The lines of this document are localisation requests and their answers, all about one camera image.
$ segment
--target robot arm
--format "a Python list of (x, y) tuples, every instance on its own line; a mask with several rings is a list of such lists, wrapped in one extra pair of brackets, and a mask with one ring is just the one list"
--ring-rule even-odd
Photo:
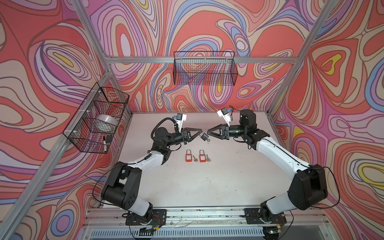
[(270, 222), (276, 215), (293, 209), (305, 210), (328, 195), (324, 169), (300, 160), (281, 147), (265, 131), (258, 129), (252, 110), (240, 111), (240, 125), (221, 124), (207, 131), (219, 139), (241, 137), (248, 147), (258, 150), (279, 166), (292, 180), (289, 190), (260, 204), (260, 219)]
[[(184, 114), (177, 114), (174, 118), (164, 118), (151, 132), (153, 140), (152, 148), (147, 155), (128, 163), (117, 162), (111, 169), (111, 173), (101, 191), (101, 198), (136, 214), (137, 221), (149, 223), (152, 219), (152, 204), (138, 196), (142, 172), (163, 165), (169, 158), (172, 145), (182, 142), (187, 144), (200, 136), (204, 141), (209, 142), (207, 134), (202, 129), (181, 128), (182, 122), (186, 119)], [(170, 120), (174, 124), (174, 133), (169, 133), (164, 127), (159, 127), (163, 122)]]

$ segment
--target black wire mesh basket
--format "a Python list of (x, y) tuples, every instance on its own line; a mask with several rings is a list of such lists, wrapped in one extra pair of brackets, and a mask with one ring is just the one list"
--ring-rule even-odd
[(99, 86), (81, 119), (63, 134), (80, 152), (107, 153), (128, 100), (129, 95), (120, 90)]
[(237, 79), (234, 51), (175, 51), (175, 85), (232, 85)]

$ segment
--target red padlock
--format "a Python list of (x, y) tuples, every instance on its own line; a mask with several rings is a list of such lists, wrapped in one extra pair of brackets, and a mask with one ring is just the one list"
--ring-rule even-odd
[(192, 152), (190, 149), (187, 149), (187, 154), (185, 155), (185, 161), (186, 162), (192, 162)]
[(203, 149), (200, 150), (199, 154), (200, 154), (200, 162), (206, 162), (207, 158), (205, 157), (205, 152)]

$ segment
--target black mounting plate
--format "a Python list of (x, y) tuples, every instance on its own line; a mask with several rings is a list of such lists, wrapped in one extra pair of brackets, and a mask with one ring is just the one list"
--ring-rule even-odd
[[(167, 218), (167, 210), (166, 209), (153, 209), (152, 210), (153, 215), (159, 216), (162, 221), (155, 216), (152, 216), (152, 221), (150, 222), (149, 226), (158, 226), (158, 225), (165, 225), (166, 218)], [(143, 226), (140, 224), (139, 221), (136, 219), (136, 214), (130, 214), (129, 218), (125, 220), (125, 225), (127, 226)]]
[[(259, 209), (260, 208), (244, 209), (247, 224), (265, 224), (265, 222), (261, 221), (260, 218), (257, 217)], [(286, 224), (286, 223), (287, 223), (287, 220), (285, 218), (285, 214), (281, 213), (276, 215), (276, 218), (270, 224)]]

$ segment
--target psychedelic wall pattern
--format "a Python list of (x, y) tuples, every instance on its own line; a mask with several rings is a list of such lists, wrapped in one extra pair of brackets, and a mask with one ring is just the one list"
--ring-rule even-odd
[[(384, 239), (383, 37), (383, 1), (340, 1), (273, 112), (287, 149), (333, 170), (340, 239)], [(327, 182), (322, 207), (338, 199)]]
[(94, 0), (86, 6), (108, 56), (201, 49), (296, 56), (323, 1)]
[[(133, 1), (86, 4), (110, 56), (173, 56), (233, 50), (236, 56), (296, 56), (323, 1)], [(233, 86), (175, 86), (173, 64), (113, 64), (133, 111), (267, 110), (289, 64), (238, 64)]]
[[(0, 1), (0, 221), (103, 73), (68, 1)], [(76, 236), (126, 122), (106, 155), (68, 148), (13, 239)]]
[(135, 69), (119, 63), (112, 70), (122, 90), (131, 96), (129, 106), (133, 111), (217, 111), (228, 105), (264, 111), (289, 67), (282, 63), (248, 63), (235, 86), (175, 85), (173, 64), (141, 64)]

